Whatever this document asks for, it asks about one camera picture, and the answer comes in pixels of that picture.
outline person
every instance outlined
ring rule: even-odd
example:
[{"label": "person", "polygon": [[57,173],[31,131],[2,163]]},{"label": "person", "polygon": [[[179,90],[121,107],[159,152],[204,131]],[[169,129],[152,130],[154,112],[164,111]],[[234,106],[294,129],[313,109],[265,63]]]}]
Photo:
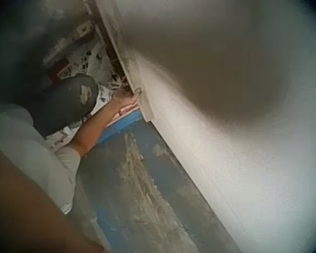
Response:
[{"label": "person", "polygon": [[[13,232],[8,234],[14,235],[12,241],[18,245],[26,244],[27,240],[30,240],[32,243],[29,247],[32,249],[33,242],[46,241],[47,236],[53,238],[62,230],[68,230],[67,227],[71,225],[66,225],[65,219],[58,217],[50,200],[63,214],[70,212],[76,172],[81,158],[95,146],[117,112],[134,104],[141,94],[140,89],[134,94],[124,89],[115,91],[111,100],[79,128],[69,144],[53,153],[44,136],[89,113],[96,99],[96,87],[91,77],[79,75],[45,90],[36,99],[25,103],[24,107],[0,105],[0,223],[3,223],[0,228],[9,227],[8,231]],[[22,222],[28,219],[29,233],[27,232],[25,237],[18,235],[17,227],[21,225],[19,228],[23,228],[25,233],[26,227]],[[39,235],[32,232],[37,232],[32,224],[40,225],[40,222],[40,227],[44,227],[46,235],[42,232]],[[77,235],[74,233],[70,237],[74,240]],[[66,247],[72,249],[72,246],[67,244]]]}]

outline drywall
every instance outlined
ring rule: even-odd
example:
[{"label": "drywall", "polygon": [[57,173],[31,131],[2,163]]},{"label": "drywall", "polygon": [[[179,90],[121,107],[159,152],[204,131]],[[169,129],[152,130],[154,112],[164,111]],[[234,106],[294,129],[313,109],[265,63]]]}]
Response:
[{"label": "drywall", "polygon": [[112,36],[131,42],[121,50],[135,55],[154,125],[241,250],[311,252],[310,11],[291,0],[112,2]]}]

